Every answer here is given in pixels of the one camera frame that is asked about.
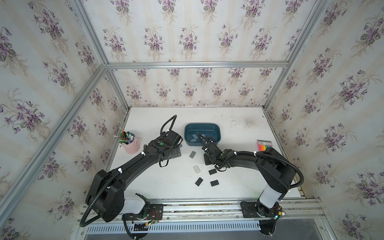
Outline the grey-blue eraser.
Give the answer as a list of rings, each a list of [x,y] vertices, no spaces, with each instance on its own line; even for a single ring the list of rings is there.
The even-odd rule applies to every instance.
[[[192,139],[190,140],[191,143],[196,143],[200,140],[200,138],[196,135],[196,134],[193,134],[192,135]]]

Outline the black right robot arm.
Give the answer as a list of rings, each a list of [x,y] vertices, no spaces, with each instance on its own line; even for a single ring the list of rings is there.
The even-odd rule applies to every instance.
[[[197,134],[205,152],[205,158],[218,172],[239,167],[257,170],[265,179],[267,185],[254,206],[256,214],[262,218],[276,219],[282,211],[278,201],[282,200],[287,192],[300,187],[304,183],[301,170],[283,157],[274,148],[264,151],[248,152],[232,149],[220,150],[212,140]]]

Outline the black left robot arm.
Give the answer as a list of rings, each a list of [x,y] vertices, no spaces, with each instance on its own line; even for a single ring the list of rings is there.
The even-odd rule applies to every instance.
[[[160,136],[144,145],[143,150],[122,166],[109,172],[99,171],[91,184],[86,197],[85,210],[80,227],[86,227],[98,219],[106,223],[117,217],[125,204],[125,190],[144,171],[155,164],[162,168],[162,162],[178,158],[177,151],[183,141],[181,135],[173,131],[177,115],[166,121]]]

